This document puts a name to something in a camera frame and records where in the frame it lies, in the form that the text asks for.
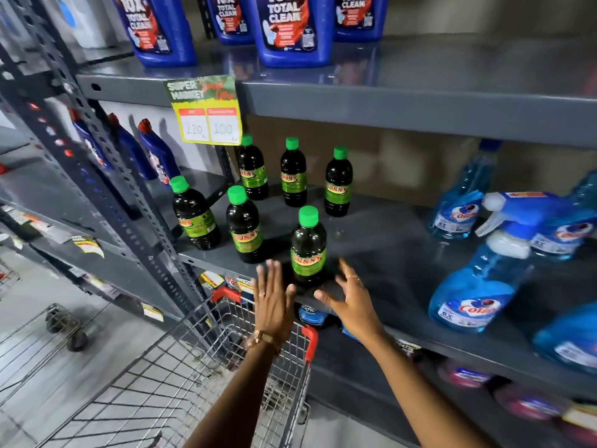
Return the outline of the person's right hand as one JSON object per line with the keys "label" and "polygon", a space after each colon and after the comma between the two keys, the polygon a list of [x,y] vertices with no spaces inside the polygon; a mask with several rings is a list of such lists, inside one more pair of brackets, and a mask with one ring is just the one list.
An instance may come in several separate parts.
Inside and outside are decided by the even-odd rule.
{"label": "person's right hand", "polygon": [[345,296],[341,301],[340,320],[352,336],[373,352],[386,338],[383,325],[374,310],[369,291],[354,268],[340,257],[339,269],[341,275],[335,279]]}

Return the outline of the person's left hand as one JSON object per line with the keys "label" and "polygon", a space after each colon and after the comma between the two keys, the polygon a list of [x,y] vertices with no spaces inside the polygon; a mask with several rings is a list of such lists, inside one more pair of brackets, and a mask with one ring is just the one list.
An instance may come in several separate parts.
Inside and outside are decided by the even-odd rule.
{"label": "person's left hand", "polygon": [[267,266],[259,265],[257,267],[257,278],[260,284],[260,301],[258,306],[254,307],[256,322],[255,329],[266,332],[281,344],[288,340],[290,332],[294,326],[294,318],[285,318],[284,292],[287,286],[284,286],[282,277],[282,265],[276,262],[276,290],[272,297],[265,299],[265,284],[267,277]]}

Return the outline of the person's left forearm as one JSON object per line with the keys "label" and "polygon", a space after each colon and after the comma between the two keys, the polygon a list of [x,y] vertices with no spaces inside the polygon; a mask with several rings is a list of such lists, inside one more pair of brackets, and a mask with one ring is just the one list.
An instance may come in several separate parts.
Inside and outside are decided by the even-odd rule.
{"label": "person's left forearm", "polygon": [[201,419],[183,448],[251,448],[275,347],[250,348],[221,396]]}

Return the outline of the person's right forearm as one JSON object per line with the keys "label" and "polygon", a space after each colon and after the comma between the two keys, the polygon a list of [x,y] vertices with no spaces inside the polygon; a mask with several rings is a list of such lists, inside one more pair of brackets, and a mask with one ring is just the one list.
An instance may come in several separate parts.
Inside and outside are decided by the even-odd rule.
{"label": "person's right forearm", "polygon": [[499,448],[446,399],[383,331],[362,336],[422,448]]}

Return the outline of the blue pack with label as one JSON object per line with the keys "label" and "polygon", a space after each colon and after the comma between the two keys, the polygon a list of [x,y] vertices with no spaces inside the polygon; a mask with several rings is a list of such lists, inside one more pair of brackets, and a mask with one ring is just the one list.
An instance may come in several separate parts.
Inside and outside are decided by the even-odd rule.
{"label": "blue pack with label", "polygon": [[320,311],[307,305],[301,305],[298,310],[300,320],[313,327],[322,327],[325,324],[329,313],[327,311]]}

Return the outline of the group of dark green-capped bottles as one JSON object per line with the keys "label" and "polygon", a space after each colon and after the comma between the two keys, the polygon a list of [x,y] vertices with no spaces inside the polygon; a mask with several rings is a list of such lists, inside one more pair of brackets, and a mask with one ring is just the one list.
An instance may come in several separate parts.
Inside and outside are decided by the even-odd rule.
{"label": "group of dark green-capped bottles", "polygon": [[183,242],[181,258],[184,263],[217,273],[256,277],[249,267],[267,259],[282,262],[285,278],[302,288],[320,286],[330,278],[326,265],[327,233],[323,221],[328,214],[329,190],[308,185],[307,161],[299,149],[296,137],[286,139],[280,159],[280,182],[267,182],[264,158],[244,135],[239,153],[242,183],[227,189],[219,202],[208,208],[205,216],[193,218],[186,211],[198,209],[191,205],[192,190],[183,178],[174,180],[175,199],[180,199],[184,227],[192,233],[206,233],[206,225],[213,222],[221,231],[221,239],[202,250],[188,237]]}

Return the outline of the gold wristwatch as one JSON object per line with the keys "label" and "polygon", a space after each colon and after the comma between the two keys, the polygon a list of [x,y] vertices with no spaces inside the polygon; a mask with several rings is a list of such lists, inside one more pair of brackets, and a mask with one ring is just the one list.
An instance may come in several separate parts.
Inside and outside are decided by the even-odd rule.
{"label": "gold wristwatch", "polygon": [[277,341],[277,339],[261,330],[255,330],[245,340],[244,349],[248,351],[249,349],[258,346],[259,344],[267,344],[272,346],[276,355],[279,355],[282,350],[281,344]]}

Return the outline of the grey metal shelf rack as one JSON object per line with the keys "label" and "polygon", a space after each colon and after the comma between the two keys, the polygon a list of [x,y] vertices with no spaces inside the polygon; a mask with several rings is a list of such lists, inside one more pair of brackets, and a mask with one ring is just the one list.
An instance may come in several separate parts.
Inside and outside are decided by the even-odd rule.
{"label": "grey metal shelf rack", "polygon": [[[297,136],[302,147],[322,141],[325,156],[335,143],[355,141],[350,151],[357,167],[358,147],[375,148],[374,132],[363,128],[374,128],[414,136],[420,140],[414,145],[418,153],[431,152],[420,136],[431,135],[434,145],[448,140],[446,160],[458,158],[459,140],[504,140],[493,190],[565,193],[597,166],[597,34],[390,36],[372,44],[334,44],[329,65],[315,68],[267,68],[254,45],[224,46],[216,40],[195,44],[198,65],[174,68],[144,67],[128,43],[100,51],[67,48],[79,66],[75,77],[83,94],[99,104],[128,103],[171,114],[164,82],[233,74],[243,126],[263,149],[272,140],[275,156],[286,136]],[[35,44],[16,64],[37,83],[51,80]],[[435,205],[437,187],[448,180],[447,166],[440,157],[423,161],[422,184],[433,186],[428,197],[374,197],[354,190],[349,214],[390,206],[392,231],[404,238],[399,278],[414,297],[394,297],[395,308],[381,316],[383,322],[392,334],[437,354],[597,401],[597,376],[540,358],[530,341],[553,317],[597,299],[597,240],[588,240],[567,262],[533,256],[521,292],[484,334],[468,336],[429,320],[433,291],[481,242],[473,236],[447,241],[427,231],[428,206]],[[159,183],[146,185],[182,261],[177,246],[186,237],[178,237],[182,230],[175,227],[170,191]],[[0,199],[117,247],[87,203],[41,159],[1,177]]]}

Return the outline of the blue glass cleaner spray bottle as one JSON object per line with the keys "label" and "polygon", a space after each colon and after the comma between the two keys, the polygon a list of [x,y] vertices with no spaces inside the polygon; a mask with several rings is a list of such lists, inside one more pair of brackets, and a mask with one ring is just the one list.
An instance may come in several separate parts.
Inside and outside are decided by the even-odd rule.
{"label": "blue glass cleaner spray bottle", "polygon": [[531,250],[538,256],[569,260],[597,231],[597,168],[563,198],[566,209],[547,219],[531,241]]}
{"label": "blue glass cleaner spray bottle", "polygon": [[543,358],[597,375],[597,301],[557,316],[534,334],[532,344]]}
{"label": "blue glass cleaner spray bottle", "polygon": [[487,237],[470,261],[437,287],[428,316],[464,333],[480,333],[507,306],[531,268],[531,241],[546,221],[567,212],[567,197],[548,192],[492,192],[491,214],[475,230]]}

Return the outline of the pink bottle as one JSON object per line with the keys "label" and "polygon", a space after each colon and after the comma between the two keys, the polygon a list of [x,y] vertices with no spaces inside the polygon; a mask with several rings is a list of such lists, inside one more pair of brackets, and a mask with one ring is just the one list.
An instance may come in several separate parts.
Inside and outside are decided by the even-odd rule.
{"label": "pink bottle", "polygon": [[567,437],[586,448],[597,448],[597,401],[573,401],[559,417]]}
{"label": "pink bottle", "polygon": [[445,382],[464,389],[483,388],[496,376],[470,364],[449,358],[439,363],[437,373]]}
{"label": "pink bottle", "polygon": [[571,406],[569,399],[517,383],[496,388],[492,396],[507,412],[530,421],[554,420]]}

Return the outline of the blue red-capped cleaner bottle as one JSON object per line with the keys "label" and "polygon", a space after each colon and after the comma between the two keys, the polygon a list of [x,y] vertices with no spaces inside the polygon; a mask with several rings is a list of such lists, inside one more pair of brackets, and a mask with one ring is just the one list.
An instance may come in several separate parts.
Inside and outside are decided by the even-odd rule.
{"label": "blue red-capped cleaner bottle", "polygon": [[146,157],[145,150],[141,147],[135,136],[120,124],[116,114],[108,114],[108,120],[111,126],[116,129],[121,145],[130,153],[135,170],[146,181],[156,180],[158,176]]}
{"label": "blue red-capped cleaner bottle", "polygon": [[170,186],[171,179],[181,175],[174,154],[168,144],[157,135],[148,119],[142,119],[138,124],[140,142],[145,148],[149,162],[153,166],[158,180]]}
{"label": "blue red-capped cleaner bottle", "polygon": [[68,111],[73,126],[77,130],[79,136],[82,138],[84,145],[87,147],[91,155],[94,157],[96,163],[98,163],[98,165],[100,165],[104,170],[113,171],[115,168],[110,163],[101,147],[95,141],[94,137],[90,133],[83,119],[80,117],[79,113],[72,107],[68,107]]}

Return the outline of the grey perforated shelf upright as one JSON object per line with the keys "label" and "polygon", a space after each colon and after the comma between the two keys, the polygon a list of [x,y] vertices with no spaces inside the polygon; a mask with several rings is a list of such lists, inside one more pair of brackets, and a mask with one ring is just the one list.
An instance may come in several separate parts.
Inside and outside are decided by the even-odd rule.
{"label": "grey perforated shelf upright", "polygon": [[[49,67],[51,80],[39,83],[25,76],[0,44],[0,105],[8,106],[41,146],[46,160],[80,199],[91,209],[91,216],[102,225],[127,262],[130,271],[142,271],[158,289],[161,302],[148,300],[149,293],[137,296],[178,318],[188,326],[207,329],[212,318],[205,291],[191,276],[190,265],[175,251],[174,236],[155,203],[149,187],[134,170],[133,159],[125,151],[99,102],[87,98],[75,77],[79,70],[72,53],[59,37],[40,0],[8,0],[27,32],[36,40],[39,59]],[[69,107],[82,114],[91,137],[106,147],[115,167],[111,178],[94,165],[83,146],[70,139],[62,122],[46,102],[46,92],[56,81],[66,91]]]}

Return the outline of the green and yellow price sign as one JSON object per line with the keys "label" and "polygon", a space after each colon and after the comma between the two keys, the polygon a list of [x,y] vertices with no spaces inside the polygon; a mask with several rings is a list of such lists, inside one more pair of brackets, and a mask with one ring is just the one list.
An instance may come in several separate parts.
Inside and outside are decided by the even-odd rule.
{"label": "green and yellow price sign", "polygon": [[239,146],[241,110],[233,74],[164,82],[183,142]]}

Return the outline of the blue detergent jug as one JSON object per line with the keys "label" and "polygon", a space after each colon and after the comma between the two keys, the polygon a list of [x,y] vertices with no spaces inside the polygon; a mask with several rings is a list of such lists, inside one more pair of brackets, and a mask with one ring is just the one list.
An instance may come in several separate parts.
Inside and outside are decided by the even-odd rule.
{"label": "blue detergent jug", "polygon": [[248,0],[261,62],[267,68],[329,65],[334,0]]}
{"label": "blue detergent jug", "polygon": [[112,0],[139,62],[146,68],[197,64],[182,0]]}
{"label": "blue detergent jug", "polygon": [[207,0],[215,32],[223,45],[254,44],[248,0]]}
{"label": "blue detergent jug", "polygon": [[378,42],[389,0],[334,0],[334,42]]}

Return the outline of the white plastic jug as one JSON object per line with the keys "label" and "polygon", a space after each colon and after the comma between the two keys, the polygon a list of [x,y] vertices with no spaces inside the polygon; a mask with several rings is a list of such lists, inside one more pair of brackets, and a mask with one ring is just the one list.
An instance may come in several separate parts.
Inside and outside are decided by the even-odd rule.
{"label": "white plastic jug", "polygon": [[108,49],[118,44],[102,0],[41,0],[66,42],[84,49]]}

